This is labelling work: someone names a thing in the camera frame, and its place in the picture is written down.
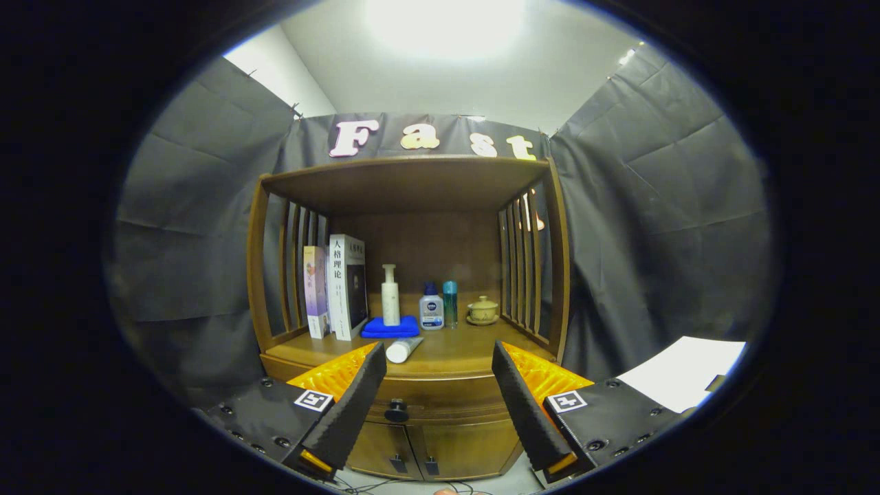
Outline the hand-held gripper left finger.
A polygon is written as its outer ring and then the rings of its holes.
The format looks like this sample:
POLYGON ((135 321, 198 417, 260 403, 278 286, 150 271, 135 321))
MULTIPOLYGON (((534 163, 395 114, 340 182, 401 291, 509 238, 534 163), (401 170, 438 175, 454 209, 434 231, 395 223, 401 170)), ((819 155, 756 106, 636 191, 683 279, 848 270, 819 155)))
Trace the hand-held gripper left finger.
POLYGON ((196 414, 275 463, 330 481, 348 463, 386 370, 386 348, 372 342, 289 380, 258 379, 196 414))

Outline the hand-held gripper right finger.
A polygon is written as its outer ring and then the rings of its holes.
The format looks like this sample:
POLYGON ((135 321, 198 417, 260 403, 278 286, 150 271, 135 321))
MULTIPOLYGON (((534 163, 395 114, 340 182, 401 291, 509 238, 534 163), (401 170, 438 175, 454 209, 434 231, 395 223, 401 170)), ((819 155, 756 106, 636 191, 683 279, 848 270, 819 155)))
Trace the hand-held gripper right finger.
POLYGON ((548 482, 635 453, 683 417, 621 379, 592 382, 508 342, 494 344, 492 372, 532 469, 548 482))

